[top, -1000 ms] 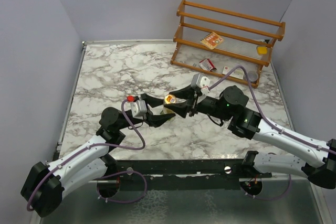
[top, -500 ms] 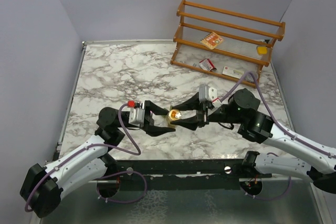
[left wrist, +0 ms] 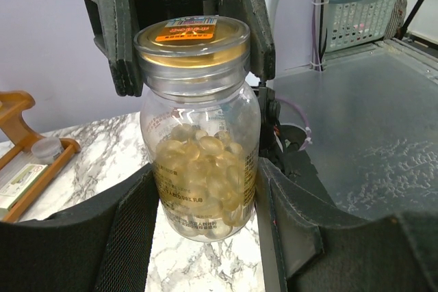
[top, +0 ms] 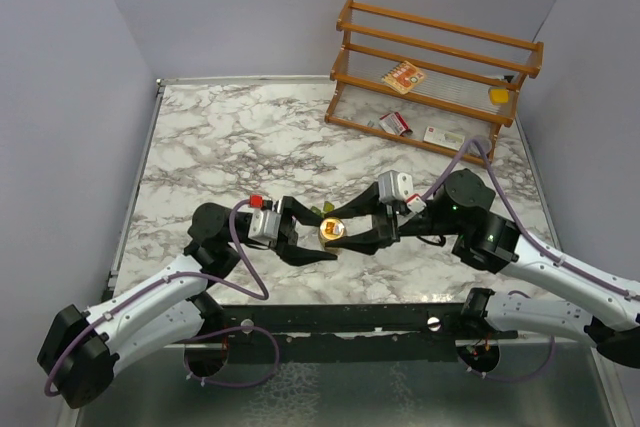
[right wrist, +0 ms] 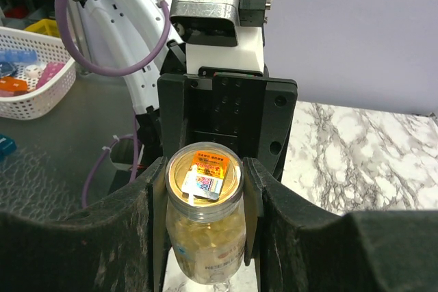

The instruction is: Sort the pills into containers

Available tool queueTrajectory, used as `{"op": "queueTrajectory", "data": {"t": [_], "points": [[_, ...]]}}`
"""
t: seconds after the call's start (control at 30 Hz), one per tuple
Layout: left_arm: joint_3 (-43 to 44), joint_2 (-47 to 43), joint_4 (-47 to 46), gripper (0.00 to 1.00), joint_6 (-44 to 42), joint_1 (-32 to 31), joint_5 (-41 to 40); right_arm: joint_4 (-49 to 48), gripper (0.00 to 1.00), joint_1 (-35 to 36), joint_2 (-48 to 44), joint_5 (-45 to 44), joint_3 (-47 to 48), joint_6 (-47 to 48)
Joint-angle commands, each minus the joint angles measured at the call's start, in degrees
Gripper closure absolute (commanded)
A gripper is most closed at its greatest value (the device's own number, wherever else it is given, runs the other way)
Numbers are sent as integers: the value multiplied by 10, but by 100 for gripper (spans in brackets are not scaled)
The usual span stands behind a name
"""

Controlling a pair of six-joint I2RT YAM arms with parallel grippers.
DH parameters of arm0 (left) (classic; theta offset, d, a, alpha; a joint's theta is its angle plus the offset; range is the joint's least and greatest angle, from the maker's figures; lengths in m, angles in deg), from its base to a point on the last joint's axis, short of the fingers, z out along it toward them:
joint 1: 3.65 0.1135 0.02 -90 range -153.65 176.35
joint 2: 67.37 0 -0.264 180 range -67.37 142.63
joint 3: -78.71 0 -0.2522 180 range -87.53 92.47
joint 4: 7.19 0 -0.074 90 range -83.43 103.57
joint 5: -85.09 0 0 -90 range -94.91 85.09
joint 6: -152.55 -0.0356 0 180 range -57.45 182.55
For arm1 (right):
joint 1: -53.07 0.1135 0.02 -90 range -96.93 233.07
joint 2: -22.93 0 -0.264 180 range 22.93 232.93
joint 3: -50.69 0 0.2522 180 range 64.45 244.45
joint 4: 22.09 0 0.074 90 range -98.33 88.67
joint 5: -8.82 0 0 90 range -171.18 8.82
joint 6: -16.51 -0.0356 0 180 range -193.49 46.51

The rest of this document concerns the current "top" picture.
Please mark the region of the clear pill bottle gold lid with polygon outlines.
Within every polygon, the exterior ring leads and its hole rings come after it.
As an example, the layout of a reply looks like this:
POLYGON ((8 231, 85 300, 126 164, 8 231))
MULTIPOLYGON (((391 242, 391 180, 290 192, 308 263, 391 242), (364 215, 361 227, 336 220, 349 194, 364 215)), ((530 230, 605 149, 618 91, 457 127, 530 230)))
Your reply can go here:
POLYGON ((340 249, 337 247, 328 246, 327 243, 330 241, 338 240, 345 235, 345 224, 341 219, 334 217, 325 218, 318 229, 318 239, 322 249, 326 252, 330 252, 336 255, 340 253, 340 249))

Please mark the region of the green pill organizer box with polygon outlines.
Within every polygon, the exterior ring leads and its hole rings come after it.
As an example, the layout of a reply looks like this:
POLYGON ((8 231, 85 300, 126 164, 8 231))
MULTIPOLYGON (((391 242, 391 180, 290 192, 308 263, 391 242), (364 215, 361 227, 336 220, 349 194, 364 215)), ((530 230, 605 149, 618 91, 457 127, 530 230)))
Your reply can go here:
POLYGON ((325 201, 321 206, 312 206, 311 211, 319 216, 325 216, 335 209, 333 203, 325 201))

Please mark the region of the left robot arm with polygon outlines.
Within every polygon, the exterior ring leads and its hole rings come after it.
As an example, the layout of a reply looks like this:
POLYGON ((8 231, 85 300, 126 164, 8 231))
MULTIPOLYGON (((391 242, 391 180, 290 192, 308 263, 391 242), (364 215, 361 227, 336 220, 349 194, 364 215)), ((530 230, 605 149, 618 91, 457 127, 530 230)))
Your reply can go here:
POLYGON ((296 199, 253 195, 232 208, 204 203, 188 229, 190 241, 155 275, 100 304, 59 311, 37 362, 44 394, 80 408, 100 396, 131 364, 175 342, 210 341, 229 334, 208 289, 221 285, 258 301, 269 291, 246 247, 265 248, 291 266, 331 260, 333 254, 298 246, 296 226, 323 218, 296 199))

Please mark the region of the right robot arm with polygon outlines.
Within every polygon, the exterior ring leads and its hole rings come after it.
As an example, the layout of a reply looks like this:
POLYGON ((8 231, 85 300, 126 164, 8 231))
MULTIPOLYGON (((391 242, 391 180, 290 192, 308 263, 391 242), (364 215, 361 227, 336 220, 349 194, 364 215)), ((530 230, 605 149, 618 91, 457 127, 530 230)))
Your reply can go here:
POLYGON ((391 171, 333 211, 339 219, 368 216, 370 230, 327 241, 329 248, 373 255, 403 237, 443 245, 475 270, 541 287, 556 300, 472 289, 459 314, 469 337, 525 331, 581 342, 619 365, 639 365, 639 284, 579 261, 529 233, 514 215, 491 210, 497 188, 468 169, 451 172, 433 193, 411 194, 405 174, 391 171))

